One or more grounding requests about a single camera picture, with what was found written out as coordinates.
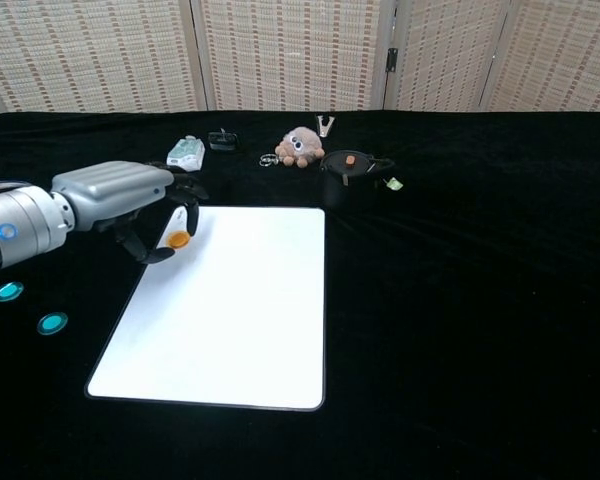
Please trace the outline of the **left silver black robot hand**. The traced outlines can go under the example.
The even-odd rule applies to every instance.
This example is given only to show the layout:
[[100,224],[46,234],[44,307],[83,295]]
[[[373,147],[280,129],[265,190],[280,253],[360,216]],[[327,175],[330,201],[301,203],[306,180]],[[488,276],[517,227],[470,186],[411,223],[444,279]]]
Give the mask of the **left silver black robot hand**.
[[200,181],[178,166],[132,161],[108,161],[58,174],[52,179],[51,196],[66,200],[75,231],[111,230],[116,242],[145,265],[170,258],[175,249],[145,247],[132,229],[140,211],[170,200],[186,209],[186,232],[194,235],[199,202],[209,198]]

